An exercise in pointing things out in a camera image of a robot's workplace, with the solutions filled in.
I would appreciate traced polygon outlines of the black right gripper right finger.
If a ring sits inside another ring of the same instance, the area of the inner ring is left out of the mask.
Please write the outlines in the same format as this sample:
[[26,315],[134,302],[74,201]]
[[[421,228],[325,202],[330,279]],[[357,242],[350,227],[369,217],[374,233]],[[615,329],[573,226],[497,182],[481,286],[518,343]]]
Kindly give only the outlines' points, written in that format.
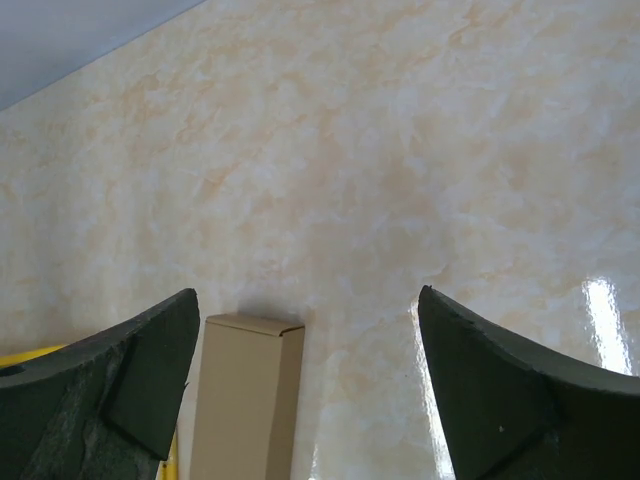
[[419,326],[459,479],[636,479],[639,380],[422,288]]

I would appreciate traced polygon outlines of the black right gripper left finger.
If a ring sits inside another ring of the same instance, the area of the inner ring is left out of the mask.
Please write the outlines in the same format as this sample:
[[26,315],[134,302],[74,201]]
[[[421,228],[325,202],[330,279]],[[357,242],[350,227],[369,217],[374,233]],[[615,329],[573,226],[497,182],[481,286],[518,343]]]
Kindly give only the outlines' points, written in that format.
[[195,290],[1,370],[4,479],[153,479],[200,326]]

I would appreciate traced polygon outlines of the yellow utility knife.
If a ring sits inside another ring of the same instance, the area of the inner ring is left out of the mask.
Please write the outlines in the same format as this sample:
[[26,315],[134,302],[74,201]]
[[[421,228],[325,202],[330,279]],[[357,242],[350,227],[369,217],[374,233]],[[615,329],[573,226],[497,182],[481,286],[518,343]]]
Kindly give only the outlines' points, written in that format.
[[[8,368],[10,366],[15,366],[38,357],[48,355],[61,348],[64,348],[64,345],[48,346],[48,347],[44,347],[36,350],[30,350],[26,352],[3,356],[0,360],[0,365],[2,369]],[[179,455],[178,455],[177,432],[174,432],[168,458],[160,462],[160,466],[158,467],[156,478],[162,479],[162,480],[178,480],[179,479]]]

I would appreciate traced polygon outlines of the brown cardboard express box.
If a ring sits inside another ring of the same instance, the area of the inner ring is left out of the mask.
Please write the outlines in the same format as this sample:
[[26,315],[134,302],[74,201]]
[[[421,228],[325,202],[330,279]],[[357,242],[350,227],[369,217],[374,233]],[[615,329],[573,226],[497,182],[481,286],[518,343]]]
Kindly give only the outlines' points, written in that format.
[[191,478],[290,478],[304,337],[299,322],[207,318]]

